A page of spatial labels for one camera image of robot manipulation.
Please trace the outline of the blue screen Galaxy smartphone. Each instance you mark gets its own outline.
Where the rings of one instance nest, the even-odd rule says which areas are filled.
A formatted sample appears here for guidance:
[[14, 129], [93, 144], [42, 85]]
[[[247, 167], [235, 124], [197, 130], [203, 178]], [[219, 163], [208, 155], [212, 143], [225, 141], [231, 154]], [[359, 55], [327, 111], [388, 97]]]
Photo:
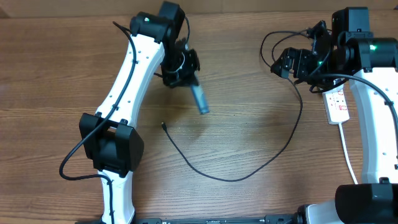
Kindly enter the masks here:
[[200, 114], [207, 114], [210, 112], [208, 102], [206, 100], [205, 92], [199, 83], [197, 74], [194, 73], [194, 82], [190, 85], [193, 97], [198, 106]]

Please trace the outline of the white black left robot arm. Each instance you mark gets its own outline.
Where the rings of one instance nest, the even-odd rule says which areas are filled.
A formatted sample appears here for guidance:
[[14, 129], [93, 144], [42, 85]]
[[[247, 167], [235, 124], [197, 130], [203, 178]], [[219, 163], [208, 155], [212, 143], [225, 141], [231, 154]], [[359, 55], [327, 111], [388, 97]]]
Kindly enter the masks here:
[[179, 4], [165, 1], [156, 15], [139, 12], [129, 27], [119, 26], [129, 43], [121, 69], [107, 97], [95, 114], [82, 114], [81, 141], [65, 156], [59, 174], [71, 156], [84, 147], [97, 173], [78, 180], [99, 178], [103, 186], [104, 211], [97, 223], [134, 223], [132, 178], [143, 152], [144, 141], [136, 131], [137, 118], [150, 81], [157, 69], [165, 86], [187, 86], [201, 114], [209, 112], [197, 78], [200, 61], [188, 38], [179, 39], [188, 23]]

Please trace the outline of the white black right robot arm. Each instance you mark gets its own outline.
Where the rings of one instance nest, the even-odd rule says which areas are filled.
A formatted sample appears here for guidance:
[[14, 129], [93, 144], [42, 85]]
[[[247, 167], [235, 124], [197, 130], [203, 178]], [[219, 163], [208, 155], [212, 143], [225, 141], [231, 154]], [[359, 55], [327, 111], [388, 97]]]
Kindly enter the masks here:
[[397, 222], [397, 40], [376, 38], [366, 7], [347, 7], [307, 30], [312, 49], [285, 49], [271, 65], [311, 91], [350, 85], [363, 145], [360, 184], [341, 185], [333, 200], [304, 205], [294, 223]]

